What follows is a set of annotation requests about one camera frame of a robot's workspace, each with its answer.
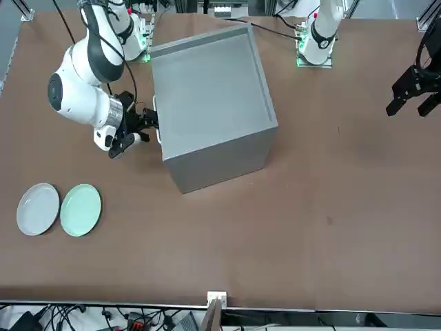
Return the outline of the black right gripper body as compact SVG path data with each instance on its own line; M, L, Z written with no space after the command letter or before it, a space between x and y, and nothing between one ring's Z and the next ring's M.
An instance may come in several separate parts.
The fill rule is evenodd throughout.
M131 133L137 133L140 137L145 137L143 132L144 120L136 112L136 102L131 92L124 91L119 94L119 101L123 105L123 119L119 126L119 137L125 137Z

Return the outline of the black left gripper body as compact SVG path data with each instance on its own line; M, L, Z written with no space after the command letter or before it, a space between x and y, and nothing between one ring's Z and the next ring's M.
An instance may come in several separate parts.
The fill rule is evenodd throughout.
M423 68L422 78L422 93L440 92L440 67Z

